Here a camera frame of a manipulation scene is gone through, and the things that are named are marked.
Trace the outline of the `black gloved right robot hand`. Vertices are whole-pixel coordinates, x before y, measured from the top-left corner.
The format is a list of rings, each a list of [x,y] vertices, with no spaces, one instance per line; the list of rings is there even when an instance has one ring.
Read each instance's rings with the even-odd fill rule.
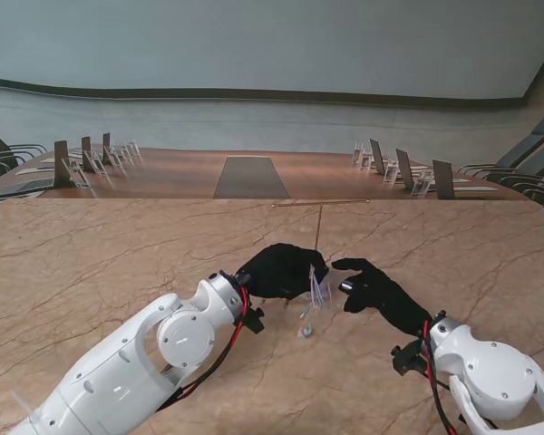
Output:
[[[420,337],[425,323],[431,324],[431,315],[417,304],[382,269],[364,258],[342,258],[332,263],[337,270],[357,271],[357,275],[346,278],[352,287],[343,289],[347,295],[344,311],[357,314],[364,309],[373,308],[399,331]]]

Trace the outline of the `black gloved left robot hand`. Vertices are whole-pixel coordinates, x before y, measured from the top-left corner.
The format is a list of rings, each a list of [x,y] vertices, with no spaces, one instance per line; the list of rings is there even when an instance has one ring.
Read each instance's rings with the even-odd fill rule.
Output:
[[[277,243],[252,257],[236,275],[250,295],[292,300],[309,291],[311,269],[318,283],[329,272],[318,251]]]

